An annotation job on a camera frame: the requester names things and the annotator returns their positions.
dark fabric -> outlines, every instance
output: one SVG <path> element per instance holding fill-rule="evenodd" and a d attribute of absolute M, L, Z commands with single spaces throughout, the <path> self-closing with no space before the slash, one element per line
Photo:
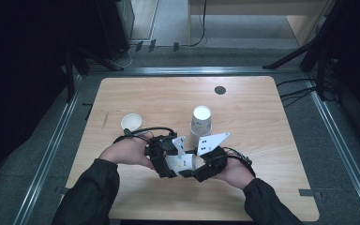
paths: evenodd
<path fill-rule="evenodd" d="M 118 166 L 95 159 L 61 201 L 52 224 L 109 224 L 119 189 Z"/>
<path fill-rule="evenodd" d="M 261 179 L 245 188 L 245 212 L 261 225 L 303 224 L 278 198 L 274 189 Z"/>

table top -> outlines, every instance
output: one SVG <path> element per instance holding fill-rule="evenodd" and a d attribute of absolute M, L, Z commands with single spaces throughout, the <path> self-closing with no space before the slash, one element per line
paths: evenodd
<path fill-rule="evenodd" d="M 225 94 L 215 92 L 218 86 L 226 89 Z M 301 220 L 318 219 L 314 198 L 299 194 L 299 189 L 310 186 L 278 90 L 268 76 L 103 80 L 67 187 L 73 187 L 94 158 L 123 134 L 120 123 L 125 115 L 137 113 L 143 128 L 172 128 L 189 140 L 189 123 L 198 105 L 212 110 L 212 134 L 231 133 L 220 146 L 248 156 L 257 177 L 270 184 Z M 192 149 L 187 141 L 185 147 Z M 251 220 L 244 211 L 243 192 L 222 181 L 159 178 L 142 166 L 119 165 L 118 172 L 121 184 L 110 218 Z"/>

person's left hand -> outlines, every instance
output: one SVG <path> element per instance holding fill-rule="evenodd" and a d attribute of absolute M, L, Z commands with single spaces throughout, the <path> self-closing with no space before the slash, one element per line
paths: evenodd
<path fill-rule="evenodd" d="M 146 133 L 140 137 L 149 141 L 152 134 Z M 151 160 L 144 154 L 146 145 L 147 142 L 140 138 L 125 138 L 106 148 L 99 158 L 115 164 L 142 165 L 154 170 Z"/>

metal floor track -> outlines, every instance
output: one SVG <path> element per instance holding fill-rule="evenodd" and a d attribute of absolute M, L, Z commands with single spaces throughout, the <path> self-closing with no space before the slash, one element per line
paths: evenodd
<path fill-rule="evenodd" d="M 109 77 L 159 77 L 159 76 L 247 76 L 247 75 L 263 75 L 273 73 L 300 73 L 298 67 L 282 67 L 276 70 L 262 69 L 261 67 L 139 67 L 129 68 L 124 71 L 107 71 L 106 68 L 92 67 L 95 74 L 104 74 Z M 62 117 L 57 125 L 57 128 L 52 135 L 51 142 L 46 150 L 46 153 L 39 164 L 37 173 L 27 190 L 27 194 L 23 200 L 21 209 L 16 217 L 14 224 L 26 224 L 38 199 L 38 194 L 42 189 L 43 183 L 52 165 L 55 152 L 61 141 L 63 133 L 67 127 L 68 120 L 72 115 L 72 111 L 78 99 L 80 91 L 82 91 L 83 78 L 78 76 L 76 81 L 78 87 L 74 98 L 67 104 L 63 111 Z M 307 86 L 313 86 L 313 82 L 308 82 Z M 328 132 L 337 148 L 337 152 L 352 179 L 354 187 L 360 197 L 360 169 L 356 164 L 353 155 L 350 152 L 347 144 L 341 136 L 338 127 L 329 112 L 325 102 L 321 102 L 316 93 L 312 93 L 312 98 L 316 104 L 318 111 L 324 121 Z"/>

white cup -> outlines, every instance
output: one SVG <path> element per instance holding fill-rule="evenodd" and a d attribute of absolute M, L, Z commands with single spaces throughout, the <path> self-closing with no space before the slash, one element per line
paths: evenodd
<path fill-rule="evenodd" d="M 200 142 L 200 138 L 204 137 L 204 136 L 209 136 L 212 134 L 212 126 L 210 126 L 210 130 L 203 134 L 203 135 L 198 135 L 196 134 L 193 130 L 191 125 L 189 126 L 189 142 L 191 144 L 192 147 L 198 147 L 198 143 Z"/>
<path fill-rule="evenodd" d="M 192 114 L 191 130 L 199 136 L 203 136 L 212 130 L 212 111 L 207 106 L 195 107 Z"/>
<path fill-rule="evenodd" d="M 136 113 L 125 115 L 125 117 L 122 118 L 121 121 L 122 129 L 128 128 L 130 131 L 141 129 L 142 125 L 143 125 L 142 117 Z"/>
<path fill-rule="evenodd" d="M 173 170 L 177 175 L 179 172 L 192 170 L 195 171 L 196 161 L 194 154 L 185 154 L 178 156 L 166 156 L 166 162 L 168 163 L 169 169 Z"/>

